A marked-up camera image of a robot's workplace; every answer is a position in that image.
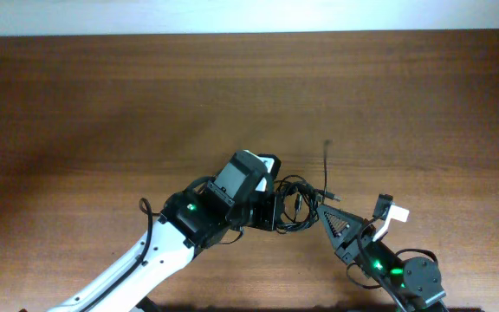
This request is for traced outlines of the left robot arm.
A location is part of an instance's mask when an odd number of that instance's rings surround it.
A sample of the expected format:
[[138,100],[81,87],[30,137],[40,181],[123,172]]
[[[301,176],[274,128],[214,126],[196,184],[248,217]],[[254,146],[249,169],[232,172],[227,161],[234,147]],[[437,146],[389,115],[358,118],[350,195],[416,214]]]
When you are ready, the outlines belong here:
[[217,174],[173,193],[160,212],[142,198],[148,227],[139,241],[56,311],[134,311],[166,278],[203,250],[221,244],[227,231],[272,231],[274,180],[281,161],[273,154],[235,152]]

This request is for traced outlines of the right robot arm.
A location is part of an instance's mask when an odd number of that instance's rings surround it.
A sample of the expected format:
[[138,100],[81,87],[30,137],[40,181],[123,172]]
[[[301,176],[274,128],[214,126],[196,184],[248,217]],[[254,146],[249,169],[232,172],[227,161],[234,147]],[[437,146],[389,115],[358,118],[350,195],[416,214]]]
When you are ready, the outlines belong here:
[[416,257],[401,259],[403,250],[394,252],[382,238],[391,221],[406,222],[409,211],[388,201],[366,220],[329,205],[319,205],[334,254],[347,266],[356,267],[393,299],[397,311],[446,311],[446,292],[436,256],[415,249]]

